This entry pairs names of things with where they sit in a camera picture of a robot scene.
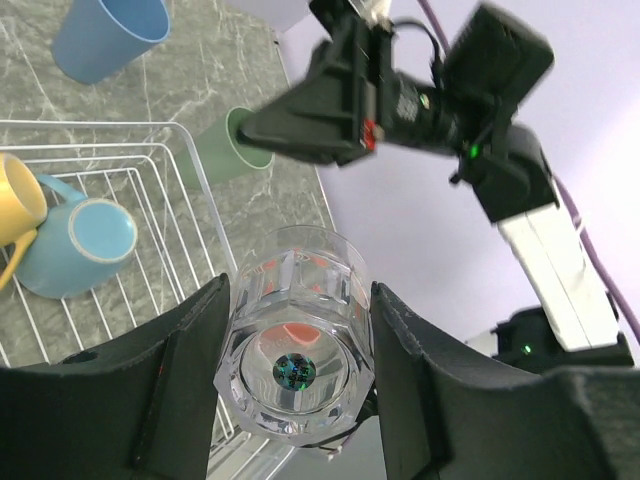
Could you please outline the green plastic tumbler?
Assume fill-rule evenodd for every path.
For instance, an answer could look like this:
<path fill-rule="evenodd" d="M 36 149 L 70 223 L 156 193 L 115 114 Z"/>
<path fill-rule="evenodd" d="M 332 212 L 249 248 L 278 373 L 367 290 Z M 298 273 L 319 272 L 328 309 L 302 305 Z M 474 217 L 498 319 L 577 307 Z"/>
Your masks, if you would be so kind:
<path fill-rule="evenodd" d="M 272 152 L 244 146 L 236 139 L 240 123 L 252 113 L 246 107 L 234 107 L 194 138 L 210 186 L 268 170 L 274 162 L 275 155 Z"/>

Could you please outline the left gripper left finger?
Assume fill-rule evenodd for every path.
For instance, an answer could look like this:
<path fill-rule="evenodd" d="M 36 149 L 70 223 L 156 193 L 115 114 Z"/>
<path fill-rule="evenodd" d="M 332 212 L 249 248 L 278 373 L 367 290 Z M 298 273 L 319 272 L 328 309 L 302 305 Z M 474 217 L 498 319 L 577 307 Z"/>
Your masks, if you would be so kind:
<path fill-rule="evenodd" d="M 3 369 L 2 477 L 204 478 L 229 304 L 220 275 L 114 340 Z"/>

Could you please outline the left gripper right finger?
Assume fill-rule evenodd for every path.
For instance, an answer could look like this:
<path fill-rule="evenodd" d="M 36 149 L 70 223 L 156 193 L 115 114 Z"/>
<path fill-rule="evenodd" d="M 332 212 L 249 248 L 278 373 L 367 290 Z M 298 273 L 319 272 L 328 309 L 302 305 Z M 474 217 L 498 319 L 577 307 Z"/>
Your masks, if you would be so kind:
<path fill-rule="evenodd" d="M 469 348 L 371 288 L 375 384 L 390 479 L 635 479 L 639 373 L 536 375 Z"/>

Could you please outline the yellow ceramic mug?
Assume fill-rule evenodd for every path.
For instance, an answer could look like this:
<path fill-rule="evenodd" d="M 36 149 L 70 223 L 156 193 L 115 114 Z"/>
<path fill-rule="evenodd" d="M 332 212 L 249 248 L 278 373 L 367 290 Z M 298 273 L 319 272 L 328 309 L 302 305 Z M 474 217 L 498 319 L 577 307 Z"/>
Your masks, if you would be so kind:
<path fill-rule="evenodd" d="M 1 288 L 11 280 L 47 214 L 47 201 L 35 175 L 16 156 L 2 153 L 1 246 L 12 245 L 14 250 L 1 272 Z"/>

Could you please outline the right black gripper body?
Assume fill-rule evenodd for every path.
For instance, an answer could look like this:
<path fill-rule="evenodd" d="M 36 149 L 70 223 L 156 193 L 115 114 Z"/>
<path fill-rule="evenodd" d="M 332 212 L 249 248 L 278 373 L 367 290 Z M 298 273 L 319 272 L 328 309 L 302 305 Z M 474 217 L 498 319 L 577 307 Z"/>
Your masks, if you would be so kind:
<path fill-rule="evenodd" d="M 329 38 L 322 42 L 350 43 L 351 51 L 360 58 L 359 71 L 363 80 L 361 107 L 361 137 L 356 145 L 375 148 L 378 130 L 384 131 L 383 114 L 387 92 L 391 89 L 391 41 L 394 24 L 370 27 L 349 1 L 312 1 L 311 13 Z"/>

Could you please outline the light blue ceramic mug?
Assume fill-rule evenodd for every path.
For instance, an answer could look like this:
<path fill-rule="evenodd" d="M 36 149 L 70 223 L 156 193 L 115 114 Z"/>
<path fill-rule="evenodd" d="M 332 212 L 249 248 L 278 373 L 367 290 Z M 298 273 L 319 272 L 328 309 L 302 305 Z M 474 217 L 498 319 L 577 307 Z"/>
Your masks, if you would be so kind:
<path fill-rule="evenodd" d="M 109 199 L 89 197 L 45 174 L 38 182 L 60 197 L 27 249 L 15 277 L 49 299 L 83 294 L 114 277 L 130 259 L 138 227 L 129 211 Z"/>

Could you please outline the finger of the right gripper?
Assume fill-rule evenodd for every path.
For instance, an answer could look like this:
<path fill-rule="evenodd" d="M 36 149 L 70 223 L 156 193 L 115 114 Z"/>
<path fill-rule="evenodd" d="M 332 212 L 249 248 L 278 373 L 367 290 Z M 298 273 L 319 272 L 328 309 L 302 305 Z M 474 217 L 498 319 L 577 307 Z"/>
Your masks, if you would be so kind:
<path fill-rule="evenodd" d="M 247 145 L 350 145 L 361 137 L 363 80 L 351 44 L 321 42 L 305 77 L 240 123 Z"/>
<path fill-rule="evenodd" d="M 348 143 L 346 146 L 340 147 L 327 143 L 291 143 L 258 139 L 252 137 L 244 127 L 237 128 L 237 140 L 244 146 L 271 151 L 280 156 L 317 166 L 337 165 L 343 167 L 373 154 L 372 150 L 361 144 Z"/>

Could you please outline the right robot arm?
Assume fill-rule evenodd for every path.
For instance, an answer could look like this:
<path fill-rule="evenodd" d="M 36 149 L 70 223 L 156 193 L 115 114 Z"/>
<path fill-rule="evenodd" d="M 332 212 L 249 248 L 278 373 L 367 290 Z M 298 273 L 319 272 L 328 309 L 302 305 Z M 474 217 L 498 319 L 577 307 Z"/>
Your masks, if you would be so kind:
<path fill-rule="evenodd" d="M 478 352 L 541 373 L 558 366 L 630 366 L 619 324 L 638 320 L 605 273 L 534 132 L 514 122 L 552 67 L 548 41 L 502 8 L 480 2 L 453 43 L 423 25 L 432 80 L 392 65 L 396 33 L 378 1 L 313 1 L 328 33 L 304 79 L 234 130 L 246 146 L 305 163 L 345 166 L 378 143 L 456 157 L 452 184 L 468 184 L 525 272 L 539 303 L 469 341 Z"/>

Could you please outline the clear faceted drinking glass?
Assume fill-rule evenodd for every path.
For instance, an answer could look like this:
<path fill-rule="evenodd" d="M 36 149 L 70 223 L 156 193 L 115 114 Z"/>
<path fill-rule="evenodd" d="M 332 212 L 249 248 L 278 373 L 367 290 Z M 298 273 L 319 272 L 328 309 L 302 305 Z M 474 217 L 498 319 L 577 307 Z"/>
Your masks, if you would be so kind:
<path fill-rule="evenodd" d="M 246 253 L 214 385 L 239 426 L 295 447 L 348 435 L 374 383 L 366 264 L 341 235 L 294 225 Z"/>

